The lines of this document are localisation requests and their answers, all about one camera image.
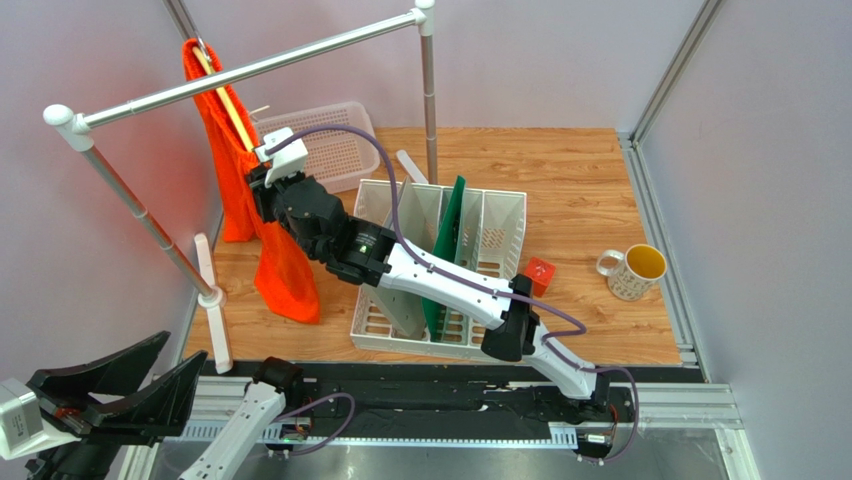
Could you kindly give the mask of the yellow clothes hanger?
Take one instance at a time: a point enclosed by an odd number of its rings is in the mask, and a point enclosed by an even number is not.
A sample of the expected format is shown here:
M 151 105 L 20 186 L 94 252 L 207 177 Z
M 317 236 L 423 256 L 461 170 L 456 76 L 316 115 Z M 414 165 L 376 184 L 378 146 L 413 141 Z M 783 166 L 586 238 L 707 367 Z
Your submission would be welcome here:
M 200 37 L 196 38 L 197 46 L 193 48 L 193 54 L 196 57 L 196 60 L 199 62 L 201 68 L 204 70 L 206 75 L 212 75 L 215 73 L 215 70 L 212 65 L 212 58 L 207 50 L 206 45 Z M 246 151 L 253 151 L 255 148 L 255 144 L 252 141 L 248 130 L 246 129 L 245 123 L 242 121 L 242 118 L 237 112 L 237 109 L 224 87 L 218 87 L 215 90 L 216 94 L 219 97 L 220 102 L 225 108 L 225 111 L 233 125 L 233 128 L 239 137 L 243 148 Z

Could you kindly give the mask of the orange shorts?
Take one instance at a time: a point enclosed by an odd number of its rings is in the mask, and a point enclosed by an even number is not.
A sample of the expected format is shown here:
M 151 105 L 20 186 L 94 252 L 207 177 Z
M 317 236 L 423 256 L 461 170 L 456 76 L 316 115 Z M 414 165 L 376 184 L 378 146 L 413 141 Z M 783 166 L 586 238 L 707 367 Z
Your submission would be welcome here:
M 251 147 L 259 145 L 259 137 L 234 89 L 226 85 L 223 91 L 232 108 L 222 103 L 216 91 L 193 97 L 212 151 L 223 205 L 223 240 L 259 240 L 261 251 L 254 284 L 269 310 L 293 321 L 317 324 L 320 300 L 312 268 L 286 230 L 277 223 L 263 222 L 258 215 L 245 176 L 259 162 L 253 149 L 246 147 L 232 118 L 236 116 L 243 123 Z

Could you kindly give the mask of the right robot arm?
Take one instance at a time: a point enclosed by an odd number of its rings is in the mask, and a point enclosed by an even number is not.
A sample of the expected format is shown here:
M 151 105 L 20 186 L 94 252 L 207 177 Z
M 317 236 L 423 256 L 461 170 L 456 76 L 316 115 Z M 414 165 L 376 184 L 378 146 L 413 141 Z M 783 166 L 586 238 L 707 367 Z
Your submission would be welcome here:
M 483 276 L 442 260 L 402 235 L 396 212 L 390 228 L 352 216 L 303 172 L 280 175 L 260 164 L 245 181 L 261 220 L 278 224 L 308 259 L 337 279 L 407 292 L 455 310 L 485 328 L 484 354 L 526 363 L 569 399 L 598 400 L 598 369 L 543 325 L 537 312 L 546 306 L 532 298 L 530 278 Z

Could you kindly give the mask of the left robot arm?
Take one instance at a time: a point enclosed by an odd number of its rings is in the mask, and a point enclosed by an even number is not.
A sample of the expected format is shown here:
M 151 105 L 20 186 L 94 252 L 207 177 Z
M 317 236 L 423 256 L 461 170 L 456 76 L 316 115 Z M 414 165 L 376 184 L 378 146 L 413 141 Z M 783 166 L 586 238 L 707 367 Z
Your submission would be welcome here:
M 207 352 L 143 381 L 170 337 L 158 332 L 97 360 L 36 371 L 26 382 L 47 432 L 58 435 L 26 464 L 31 479 L 103 479 L 125 446 L 153 447 L 183 434 Z M 230 479 L 262 433 L 284 411 L 300 406 L 303 370 L 269 357 L 244 388 L 237 410 L 186 479 Z

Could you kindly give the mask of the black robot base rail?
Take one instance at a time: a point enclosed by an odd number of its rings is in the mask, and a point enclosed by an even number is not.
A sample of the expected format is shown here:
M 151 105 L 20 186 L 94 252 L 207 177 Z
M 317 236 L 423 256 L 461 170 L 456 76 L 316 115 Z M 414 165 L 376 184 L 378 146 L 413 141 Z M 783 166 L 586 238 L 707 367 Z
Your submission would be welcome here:
M 303 362 L 303 403 L 344 392 L 311 412 L 311 433 L 346 439 L 543 440 L 550 424 L 608 431 L 635 413 L 624 373 L 604 374 L 601 400 L 564 398 L 530 367 Z

